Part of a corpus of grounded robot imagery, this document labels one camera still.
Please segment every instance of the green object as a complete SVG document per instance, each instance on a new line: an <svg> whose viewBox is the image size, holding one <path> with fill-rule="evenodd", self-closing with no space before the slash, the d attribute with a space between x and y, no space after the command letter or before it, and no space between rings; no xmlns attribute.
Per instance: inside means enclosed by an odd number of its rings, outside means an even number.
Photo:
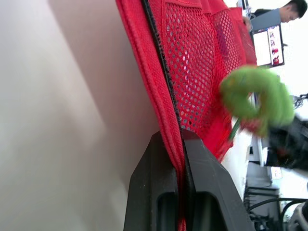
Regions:
<svg viewBox="0 0 308 231"><path fill-rule="evenodd" d="M269 126L289 125L295 116L286 86L276 74L264 68L244 66L231 72L222 81L220 93L227 109L240 121L260 121L256 134L261 137L267 135ZM250 93L258 94L259 108L248 100Z"/></svg>

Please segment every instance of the person in background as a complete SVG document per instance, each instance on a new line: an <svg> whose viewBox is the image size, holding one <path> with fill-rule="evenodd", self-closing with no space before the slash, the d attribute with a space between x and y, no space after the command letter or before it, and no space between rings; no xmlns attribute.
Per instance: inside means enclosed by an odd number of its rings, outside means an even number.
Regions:
<svg viewBox="0 0 308 231"><path fill-rule="evenodd" d="M255 17L259 17L271 10L258 9L253 13ZM291 0L286 5L279 8L280 18L282 23L288 23L297 18L302 18L307 11L307 2L305 0ZM248 17L243 17L243 22L245 23L248 31L251 31L252 26L250 19Z"/></svg>

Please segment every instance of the beige wall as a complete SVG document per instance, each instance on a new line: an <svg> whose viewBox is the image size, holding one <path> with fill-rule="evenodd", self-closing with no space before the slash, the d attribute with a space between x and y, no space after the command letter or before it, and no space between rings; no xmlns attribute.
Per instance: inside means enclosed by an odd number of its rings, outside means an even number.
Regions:
<svg viewBox="0 0 308 231"><path fill-rule="evenodd" d="M158 127L115 1L0 1L0 29L0 230L122 230Z"/></svg>

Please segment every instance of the red mesh bag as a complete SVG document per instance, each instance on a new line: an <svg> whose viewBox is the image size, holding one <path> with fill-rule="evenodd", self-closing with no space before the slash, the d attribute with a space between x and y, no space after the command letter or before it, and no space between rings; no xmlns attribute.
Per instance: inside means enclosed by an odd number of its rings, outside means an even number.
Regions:
<svg viewBox="0 0 308 231"><path fill-rule="evenodd" d="M222 160L232 145L231 116L220 101L219 84L232 70L256 64L252 41L241 9L229 9L223 0L117 4L181 193L185 162L180 128L197 133ZM179 230L185 230L183 218Z"/></svg>

